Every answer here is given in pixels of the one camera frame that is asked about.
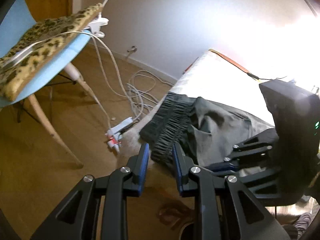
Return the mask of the dark green-black pants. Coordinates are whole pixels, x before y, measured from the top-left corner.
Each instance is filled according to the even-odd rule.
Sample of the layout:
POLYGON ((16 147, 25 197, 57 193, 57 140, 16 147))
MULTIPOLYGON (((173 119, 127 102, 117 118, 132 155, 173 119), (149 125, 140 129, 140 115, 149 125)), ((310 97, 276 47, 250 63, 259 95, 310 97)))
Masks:
POLYGON ((151 159, 171 172, 174 172, 172 146, 178 143, 194 164, 225 176, 239 172, 232 168, 219 171, 216 164, 229 157, 234 145, 271 127, 235 107, 169 92, 139 135, 149 144, 151 159))

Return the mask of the white power strip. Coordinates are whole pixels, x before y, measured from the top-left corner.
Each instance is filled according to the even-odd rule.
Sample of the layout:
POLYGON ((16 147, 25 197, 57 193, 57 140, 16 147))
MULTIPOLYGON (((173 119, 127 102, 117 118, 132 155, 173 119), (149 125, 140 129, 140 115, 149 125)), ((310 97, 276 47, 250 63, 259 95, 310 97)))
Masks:
POLYGON ((128 117, 121 123, 110 128, 107 133, 107 145, 115 153, 120 152, 120 141, 122 139, 122 134, 133 125, 133 118, 128 117))

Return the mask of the leopard print cushion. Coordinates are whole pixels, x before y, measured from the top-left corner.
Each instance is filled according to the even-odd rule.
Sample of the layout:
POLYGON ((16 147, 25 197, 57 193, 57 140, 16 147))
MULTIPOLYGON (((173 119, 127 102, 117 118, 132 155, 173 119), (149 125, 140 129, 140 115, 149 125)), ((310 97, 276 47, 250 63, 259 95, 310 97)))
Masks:
POLYGON ((1 97, 14 101, 22 89, 46 63, 77 36, 100 12, 103 5, 97 3, 69 16, 49 18, 35 23, 19 41, 1 57, 1 97), (15 66, 5 64, 15 55, 33 44, 32 52, 15 66))

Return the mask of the white clip-on desk lamp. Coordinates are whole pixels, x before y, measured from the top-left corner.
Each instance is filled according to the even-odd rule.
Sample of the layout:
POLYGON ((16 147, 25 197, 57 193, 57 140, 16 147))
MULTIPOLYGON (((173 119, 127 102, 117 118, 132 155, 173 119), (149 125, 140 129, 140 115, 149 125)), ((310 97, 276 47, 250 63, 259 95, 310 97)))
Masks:
MULTIPOLYGON (((103 7, 109 0, 104 0, 102 5, 103 7)), ((96 16, 89 24, 84 27, 84 30, 89 30, 93 35, 97 36, 98 38, 105 37, 105 34, 100 30, 101 27, 107 26, 109 20, 107 18, 102 17, 102 13, 100 12, 98 16, 96 16)))

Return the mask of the light blue chair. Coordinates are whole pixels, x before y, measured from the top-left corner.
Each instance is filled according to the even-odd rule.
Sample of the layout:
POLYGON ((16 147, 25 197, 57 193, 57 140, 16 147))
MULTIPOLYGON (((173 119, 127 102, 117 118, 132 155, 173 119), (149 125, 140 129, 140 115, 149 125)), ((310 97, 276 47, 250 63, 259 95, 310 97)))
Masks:
POLYGON ((102 9, 102 4, 97 3, 69 16, 36 22, 25 0, 16 0, 1 22, 1 107, 28 99, 40 123, 71 156, 77 168, 82 168, 83 163, 58 135, 35 92, 62 70, 83 88, 88 88, 71 61, 89 39, 80 32, 102 9))

